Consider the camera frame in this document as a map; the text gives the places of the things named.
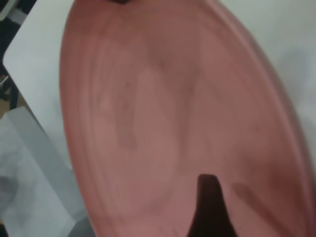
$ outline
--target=dark object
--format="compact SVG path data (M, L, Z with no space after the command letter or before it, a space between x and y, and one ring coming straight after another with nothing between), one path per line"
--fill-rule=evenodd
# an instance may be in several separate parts
M0 224L0 237L9 237L3 224Z
M200 175L197 210L188 237L237 237L224 203L221 185L214 175Z
M0 12L4 9L9 0L0 0Z
M20 26L17 23L12 22L8 18L0 21L0 76L8 75L2 64L3 56L19 28Z
M16 8L22 10L26 14L29 14L36 1L37 0L20 0Z

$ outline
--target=white table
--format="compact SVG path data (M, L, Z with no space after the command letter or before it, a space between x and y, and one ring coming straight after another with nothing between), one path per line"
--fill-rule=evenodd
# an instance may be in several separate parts
M63 28L74 0L38 0L4 65L53 145L71 167L60 109ZM288 90L316 164L316 1L222 0L257 39Z
M74 173L25 107L0 119L0 176L16 183L13 199L1 190L10 237L95 237Z
M71 167L59 99L59 51L74 0L38 0L3 63L53 146Z

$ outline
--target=white surface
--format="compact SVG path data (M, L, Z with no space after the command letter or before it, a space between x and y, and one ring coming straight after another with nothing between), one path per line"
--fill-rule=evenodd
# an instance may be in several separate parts
M2 215L10 237L95 236L73 172L24 107L0 121L0 175L18 183Z
M58 62L72 2L38 0L4 57L5 67L68 166ZM248 28L275 66L316 160L316 0L221 2Z
M3 63L54 147L71 167L59 99L59 52L73 0L38 0Z

